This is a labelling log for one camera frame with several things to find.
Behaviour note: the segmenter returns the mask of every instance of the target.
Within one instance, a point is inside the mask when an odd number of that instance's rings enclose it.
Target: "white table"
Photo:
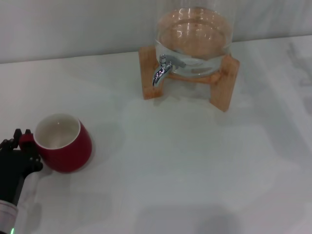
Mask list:
[[[142,98],[137,53],[0,65],[0,139],[70,113],[94,140],[77,173],[27,178],[17,234],[310,234],[312,36],[233,44],[229,112],[206,85]]]

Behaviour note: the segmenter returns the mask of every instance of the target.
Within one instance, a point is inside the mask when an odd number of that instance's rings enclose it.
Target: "spigot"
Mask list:
[[[161,81],[166,76],[169,75],[170,72],[175,71],[179,67],[184,68],[186,66],[184,62],[170,55],[160,55],[159,64],[160,66],[155,71],[154,78],[153,78],[153,86],[156,86],[156,87],[161,83]]]

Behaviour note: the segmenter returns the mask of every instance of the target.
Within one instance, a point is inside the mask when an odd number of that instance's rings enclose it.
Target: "glass jar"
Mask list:
[[[219,69],[230,53],[236,0],[157,0],[156,56],[184,66],[172,72],[201,77]]]

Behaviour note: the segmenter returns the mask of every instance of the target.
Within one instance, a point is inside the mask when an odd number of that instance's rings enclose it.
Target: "red mug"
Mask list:
[[[90,158],[92,142],[79,119],[54,114],[43,119],[33,134],[24,134],[20,142],[34,141],[38,153],[51,169],[69,173],[81,168]]]

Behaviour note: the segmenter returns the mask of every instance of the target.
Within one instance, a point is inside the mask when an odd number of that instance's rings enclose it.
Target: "wooden stand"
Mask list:
[[[139,59],[144,99],[162,96],[163,82],[158,87],[153,87],[152,85],[153,74],[158,67],[155,47],[140,48]],[[187,82],[210,84],[210,103],[221,111],[226,112],[230,106],[239,64],[238,60],[230,55],[226,55],[222,60],[220,70],[207,77],[186,78],[173,73],[167,77]]]

